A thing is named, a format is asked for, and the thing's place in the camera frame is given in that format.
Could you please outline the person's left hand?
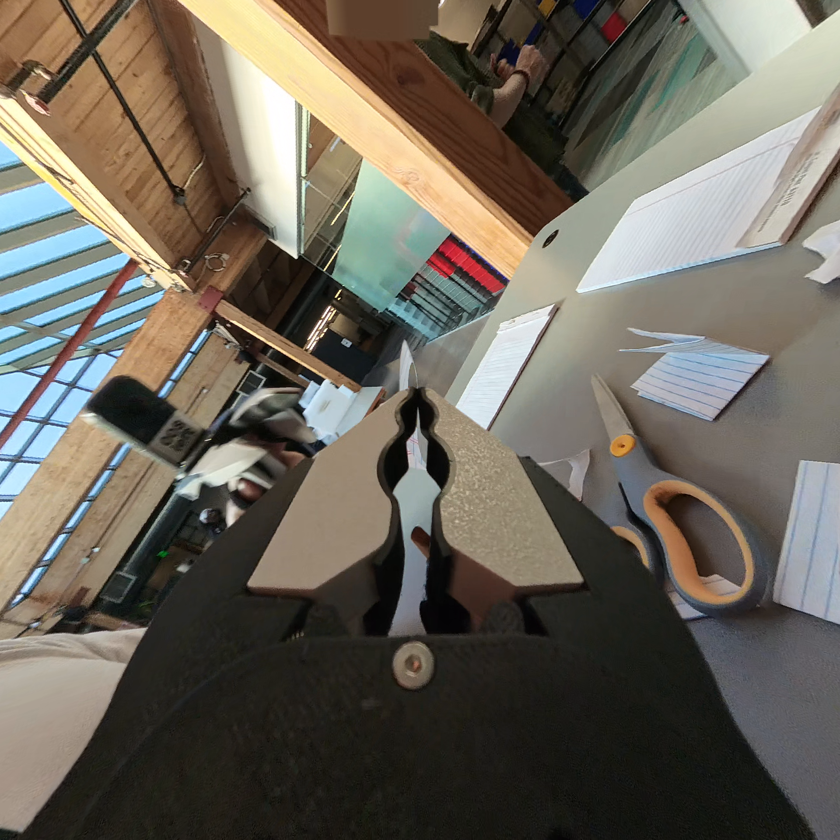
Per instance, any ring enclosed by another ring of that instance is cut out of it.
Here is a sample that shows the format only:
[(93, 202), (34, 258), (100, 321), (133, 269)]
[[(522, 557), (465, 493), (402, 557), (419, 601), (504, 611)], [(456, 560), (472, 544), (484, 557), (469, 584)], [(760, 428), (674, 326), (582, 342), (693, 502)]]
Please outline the person's left hand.
[(269, 448), (246, 474), (227, 483), (228, 499), (225, 509), (225, 521), (233, 526), (245, 512), (262, 498), (278, 480), (294, 469), (305, 459), (304, 455), (287, 451), (283, 446)]

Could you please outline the white paper offcut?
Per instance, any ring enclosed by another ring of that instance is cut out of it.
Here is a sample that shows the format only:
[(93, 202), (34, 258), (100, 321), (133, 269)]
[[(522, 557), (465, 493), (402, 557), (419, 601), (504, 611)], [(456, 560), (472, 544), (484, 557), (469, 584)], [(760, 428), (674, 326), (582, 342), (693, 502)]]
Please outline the white paper offcut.
[(583, 500), (585, 479), (592, 461), (592, 451), (583, 449), (576, 455), (538, 462), (538, 466), (559, 481), (578, 501)]

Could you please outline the lined paper sheet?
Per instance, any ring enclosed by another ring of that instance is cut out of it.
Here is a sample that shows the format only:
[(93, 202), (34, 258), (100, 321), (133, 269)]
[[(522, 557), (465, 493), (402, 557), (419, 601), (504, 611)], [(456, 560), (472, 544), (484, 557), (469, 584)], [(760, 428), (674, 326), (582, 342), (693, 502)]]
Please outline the lined paper sheet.
[(456, 407), (474, 423), (490, 430), (524, 367), (550, 326), (560, 304), (523, 313), (504, 321), (472, 374)]

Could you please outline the light wooden post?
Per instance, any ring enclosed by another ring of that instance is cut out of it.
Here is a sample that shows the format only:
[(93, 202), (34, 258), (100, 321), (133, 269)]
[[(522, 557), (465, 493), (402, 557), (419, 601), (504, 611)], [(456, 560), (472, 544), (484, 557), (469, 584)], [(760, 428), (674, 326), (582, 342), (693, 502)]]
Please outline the light wooden post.
[(332, 36), (323, 1), (182, 5), (507, 277), (572, 207), (412, 41)]

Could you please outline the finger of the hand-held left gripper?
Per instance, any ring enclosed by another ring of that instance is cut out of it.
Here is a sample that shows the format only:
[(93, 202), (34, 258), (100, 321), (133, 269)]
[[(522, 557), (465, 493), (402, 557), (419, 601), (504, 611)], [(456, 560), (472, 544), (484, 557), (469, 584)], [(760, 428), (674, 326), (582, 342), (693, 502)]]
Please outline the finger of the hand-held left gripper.
[(228, 486), (240, 480), (269, 489), (279, 478), (279, 460), (262, 446), (242, 438), (210, 447), (195, 465), (175, 483), (176, 496), (200, 496), (203, 487)]
[(313, 445), (317, 435), (299, 409), (302, 396), (295, 387), (259, 388), (232, 410), (227, 426), (265, 442)]

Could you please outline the grey orange-handled scissors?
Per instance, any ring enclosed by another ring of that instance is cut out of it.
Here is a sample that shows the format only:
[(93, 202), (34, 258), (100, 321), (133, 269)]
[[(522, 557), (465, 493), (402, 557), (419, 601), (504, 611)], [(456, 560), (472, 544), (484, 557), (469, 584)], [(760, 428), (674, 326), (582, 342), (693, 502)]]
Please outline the grey orange-handled scissors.
[[(591, 387), (609, 437), (610, 462), (624, 513), (606, 524), (637, 552), (658, 585), (670, 583), (688, 607), (708, 617), (745, 613), (768, 593), (770, 563), (763, 541), (734, 507), (696, 483), (662, 470), (639, 437), (610, 387), (598, 374)], [(730, 531), (742, 561), (743, 577), (734, 591), (719, 593), (703, 581), (689, 541), (670, 516), (668, 504), (688, 497), (716, 514)]]

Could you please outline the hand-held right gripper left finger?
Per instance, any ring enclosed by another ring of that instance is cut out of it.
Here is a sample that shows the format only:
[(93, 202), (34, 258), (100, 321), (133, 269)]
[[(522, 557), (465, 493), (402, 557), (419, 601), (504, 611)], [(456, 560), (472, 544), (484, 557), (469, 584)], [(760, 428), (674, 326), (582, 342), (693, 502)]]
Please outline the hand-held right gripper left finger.
[(351, 632), (387, 635), (405, 567), (395, 489), (416, 427), (409, 387), (310, 459), (248, 592), (330, 606)]

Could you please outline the white folded paper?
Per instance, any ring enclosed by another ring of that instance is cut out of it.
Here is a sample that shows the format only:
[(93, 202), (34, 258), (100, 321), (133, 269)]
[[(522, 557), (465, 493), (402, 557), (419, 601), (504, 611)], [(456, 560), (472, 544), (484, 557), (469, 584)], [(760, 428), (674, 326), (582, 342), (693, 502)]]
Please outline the white folded paper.
[(822, 258), (822, 264), (805, 275), (807, 279), (823, 285), (839, 279), (839, 228), (836, 220), (804, 239), (803, 247)]

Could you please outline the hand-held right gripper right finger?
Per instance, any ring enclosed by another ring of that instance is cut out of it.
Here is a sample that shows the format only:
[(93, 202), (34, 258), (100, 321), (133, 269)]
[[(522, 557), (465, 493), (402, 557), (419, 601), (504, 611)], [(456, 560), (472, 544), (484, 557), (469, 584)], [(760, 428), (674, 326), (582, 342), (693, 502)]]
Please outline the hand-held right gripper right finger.
[(420, 426), (439, 487), (420, 531), (426, 631), (467, 633), (498, 604), (580, 591), (584, 578), (516, 453), (428, 388)]

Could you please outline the lined paper offcut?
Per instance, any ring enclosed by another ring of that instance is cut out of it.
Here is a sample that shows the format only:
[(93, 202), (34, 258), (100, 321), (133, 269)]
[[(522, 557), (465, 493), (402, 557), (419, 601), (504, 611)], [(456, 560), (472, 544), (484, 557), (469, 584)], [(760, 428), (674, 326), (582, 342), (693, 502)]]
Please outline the lined paper offcut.
[[(714, 595), (730, 595), (737, 592), (740, 588), (740, 584), (731, 583), (719, 574), (711, 574), (709, 576), (702, 575), (700, 577), (700, 582), (709, 593)], [(665, 592), (677, 610), (677, 613), (683, 620), (692, 621), (706, 617), (704, 613), (699, 612), (697, 609), (685, 602), (685, 600), (678, 594), (672, 581), (665, 583)]]

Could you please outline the lined paper piece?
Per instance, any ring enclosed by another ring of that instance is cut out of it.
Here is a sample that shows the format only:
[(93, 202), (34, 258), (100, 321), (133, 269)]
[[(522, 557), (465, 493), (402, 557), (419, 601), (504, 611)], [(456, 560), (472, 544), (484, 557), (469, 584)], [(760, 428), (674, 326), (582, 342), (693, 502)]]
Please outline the lined paper piece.
[(393, 637), (414, 637), (426, 633), (421, 604), (427, 595), (428, 558), (413, 540), (420, 529), (431, 531), (433, 503), (439, 488), (427, 471), (427, 439), (419, 412), (411, 416), (413, 431), (404, 444), (407, 470), (395, 488), (402, 523), (404, 563), (402, 585), (389, 634)]

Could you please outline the red pipe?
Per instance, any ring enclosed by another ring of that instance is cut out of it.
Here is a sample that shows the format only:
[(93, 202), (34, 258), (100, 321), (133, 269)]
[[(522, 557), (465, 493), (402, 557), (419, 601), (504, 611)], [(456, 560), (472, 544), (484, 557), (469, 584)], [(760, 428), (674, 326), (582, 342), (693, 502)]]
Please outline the red pipe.
[(56, 379), (57, 375), (66, 366), (74, 353), (87, 340), (88, 335), (95, 328), (104, 312), (109, 309), (125, 284), (134, 277), (138, 269), (139, 263), (135, 259), (129, 259), (112, 279), (100, 299), (82, 320), (78, 329), (69, 337), (60, 352), (58, 352), (46, 373), (41, 376), (34, 389), (26, 396), (16, 413), (9, 418), (7, 425), (1, 433), (1, 448), (5, 446), (9, 438), (17, 431), (19, 425), (26, 419), (30, 410), (38, 403), (40, 397), (46, 392), (49, 385)]

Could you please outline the lined writing pad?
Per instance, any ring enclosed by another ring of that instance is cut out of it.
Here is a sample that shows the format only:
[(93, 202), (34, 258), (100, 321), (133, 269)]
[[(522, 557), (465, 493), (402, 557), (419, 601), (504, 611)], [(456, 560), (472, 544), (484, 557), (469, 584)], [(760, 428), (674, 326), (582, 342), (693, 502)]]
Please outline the lined writing pad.
[(820, 108), (636, 199), (576, 290), (598, 291), (784, 245), (839, 159), (839, 90)]

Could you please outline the white-topped table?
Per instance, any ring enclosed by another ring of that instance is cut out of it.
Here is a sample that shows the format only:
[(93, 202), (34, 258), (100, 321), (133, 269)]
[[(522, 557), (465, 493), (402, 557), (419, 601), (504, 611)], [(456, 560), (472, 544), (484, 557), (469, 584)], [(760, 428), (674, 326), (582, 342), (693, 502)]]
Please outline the white-topped table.
[(385, 389), (363, 386), (357, 392), (329, 381), (311, 383), (301, 399), (302, 414), (316, 438), (325, 444), (348, 433), (384, 400)]

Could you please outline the glass skylight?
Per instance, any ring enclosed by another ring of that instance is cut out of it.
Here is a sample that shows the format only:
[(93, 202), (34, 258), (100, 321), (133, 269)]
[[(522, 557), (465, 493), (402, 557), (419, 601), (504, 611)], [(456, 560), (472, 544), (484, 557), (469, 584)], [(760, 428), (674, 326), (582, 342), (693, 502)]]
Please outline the glass skylight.
[[(104, 233), (2, 146), (2, 430), (127, 262)], [(2, 444), (3, 517), (163, 296), (136, 269)]]

